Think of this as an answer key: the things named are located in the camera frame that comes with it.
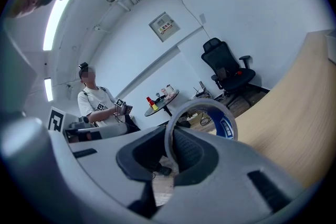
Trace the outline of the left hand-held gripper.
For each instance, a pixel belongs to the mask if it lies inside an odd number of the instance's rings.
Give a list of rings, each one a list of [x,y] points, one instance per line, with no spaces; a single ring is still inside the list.
[[[68,143],[79,142],[77,131],[94,127],[86,117],[78,117],[55,107],[51,107],[48,130],[60,132]],[[91,129],[93,139],[107,139],[127,134],[129,127],[125,123],[110,124]]]

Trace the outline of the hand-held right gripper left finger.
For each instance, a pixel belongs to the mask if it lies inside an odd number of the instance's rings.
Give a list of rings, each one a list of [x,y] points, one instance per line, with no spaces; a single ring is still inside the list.
[[[169,224],[160,217],[152,174],[132,180],[116,160],[125,145],[162,133],[152,127],[69,144],[37,118],[10,116],[0,121],[0,157],[20,193],[52,224]]]

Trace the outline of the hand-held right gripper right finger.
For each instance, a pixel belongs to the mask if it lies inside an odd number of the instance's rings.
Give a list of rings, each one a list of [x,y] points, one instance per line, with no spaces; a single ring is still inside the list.
[[[158,224],[288,224],[318,188],[239,141],[178,127],[164,143],[179,173]]]

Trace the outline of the tape roll with blue core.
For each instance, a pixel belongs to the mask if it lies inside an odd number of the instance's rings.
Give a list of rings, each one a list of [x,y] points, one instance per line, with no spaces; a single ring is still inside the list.
[[[231,140],[238,139],[238,127],[235,118],[225,105],[213,99],[200,98],[190,100],[176,109],[165,129],[165,152],[174,166],[177,166],[177,157],[173,152],[174,128],[180,116],[189,110],[205,112],[215,124],[216,135]]]

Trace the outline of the round black marble table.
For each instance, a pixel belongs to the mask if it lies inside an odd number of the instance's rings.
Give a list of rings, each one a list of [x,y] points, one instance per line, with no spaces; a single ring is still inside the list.
[[[157,113],[161,110],[164,110],[169,116],[172,116],[172,113],[169,110],[169,108],[167,107],[167,105],[170,104],[178,96],[179,93],[180,93],[179,90],[173,91],[172,97],[169,97],[168,99],[162,99],[156,104],[157,107],[158,107],[157,110],[154,110],[152,107],[149,107],[146,110],[144,116],[148,117],[148,116],[154,115],[155,113]]]

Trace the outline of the long ceiling light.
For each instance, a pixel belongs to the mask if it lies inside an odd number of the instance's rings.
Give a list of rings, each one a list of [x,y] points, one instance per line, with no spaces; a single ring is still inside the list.
[[[55,34],[58,28],[58,24],[62,17],[63,12],[66,9],[70,0],[56,0],[48,18],[45,35],[44,35],[44,42],[43,42],[43,51],[50,51],[52,50],[52,46],[55,39]]]
[[[53,100],[53,86],[52,86],[52,81],[51,78],[46,78],[44,80],[44,85],[45,85],[45,91],[46,91],[46,96],[47,96],[47,100],[48,102],[51,102]]]

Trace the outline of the cardboard box stack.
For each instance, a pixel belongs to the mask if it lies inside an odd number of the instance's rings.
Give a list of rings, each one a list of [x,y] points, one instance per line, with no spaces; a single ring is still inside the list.
[[[180,116],[179,122],[182,123],[188,121],[190,124],[193,124],[196,120],[199,120],[199,124],[201,126],[206,126],[211,122],[212,119],[204,111],[191,110],[182,114],[182,116]]]

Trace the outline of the black wifi router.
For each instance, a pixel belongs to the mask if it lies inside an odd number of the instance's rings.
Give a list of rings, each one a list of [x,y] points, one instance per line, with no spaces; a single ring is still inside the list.
[[[204,86],[203,82],[202,82],[202,81],[199,81],[199,84],[200,84],[200,86],[201,86],[201,90],[198,91],[196,88],[194,88],[195,91],[196,91],[196,95],[195,95],[196,98],[199,98],[199,97],[201,97],[201,96],[207,94],[207,89],[206,89],[206,87]]]

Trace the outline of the person's white shirt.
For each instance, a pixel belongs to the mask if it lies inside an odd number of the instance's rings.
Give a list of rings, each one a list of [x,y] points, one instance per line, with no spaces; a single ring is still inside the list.
[[[0,112],[27,113],[25,104],[37,73],[0,20]]]

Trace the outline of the brown pouch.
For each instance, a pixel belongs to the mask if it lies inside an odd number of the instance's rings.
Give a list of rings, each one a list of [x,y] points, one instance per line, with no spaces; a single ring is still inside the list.
[[[223,81],[229,77],[229,72],[225,69],[225,67],[217,69],[216,72],[219,81]]]

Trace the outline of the grey electrical panel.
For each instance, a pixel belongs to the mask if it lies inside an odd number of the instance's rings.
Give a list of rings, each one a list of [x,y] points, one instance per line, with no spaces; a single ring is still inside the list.
[[[161,42],[165,42],[180,30],[179,25],[166,12],[149,23],[149,26]]]

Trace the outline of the black office chair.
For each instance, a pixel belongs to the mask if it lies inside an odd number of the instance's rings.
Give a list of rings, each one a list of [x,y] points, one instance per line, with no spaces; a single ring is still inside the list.
[[[203,45],[204,52],[201,59],[213,70],[212,80],[219,89],[227,93],[234,93],[242,90],[255,77],[256,73],[250,69],[247,60],[250,56],[242,56],[240,60],[244,62],[245,67],[242,68],[236,61],[226,42],[218,38],[212,38]],[[225,67],[229,72],[229,77],[223,81],[219,81],[216,70]]]

